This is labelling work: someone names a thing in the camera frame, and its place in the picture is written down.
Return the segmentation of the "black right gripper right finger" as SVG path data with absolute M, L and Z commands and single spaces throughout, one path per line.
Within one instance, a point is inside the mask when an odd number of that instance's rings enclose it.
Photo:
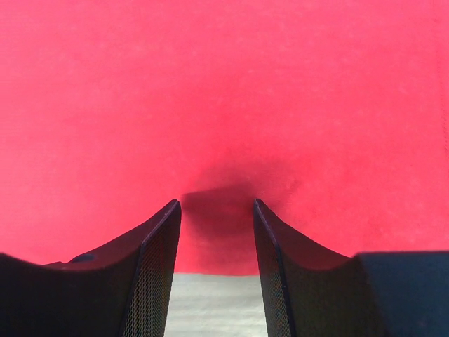
M 263 201 L 253 228 L 270 336 L 447 336 L 448 252 L 336 253 Z

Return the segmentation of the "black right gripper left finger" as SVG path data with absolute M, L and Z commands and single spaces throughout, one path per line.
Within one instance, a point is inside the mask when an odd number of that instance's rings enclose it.
M 2 336 L 162 336 L 180 237 L 172 200 L 150 219 L 72 260 L 1 255 Z

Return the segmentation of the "red t shirt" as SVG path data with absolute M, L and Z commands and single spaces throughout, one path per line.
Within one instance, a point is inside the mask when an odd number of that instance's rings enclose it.
M 262 199 L 328 248 L 448 248 L 447 1 L 2 1 L 1 250 L 182 205 L 178 272 L 253 275 Z

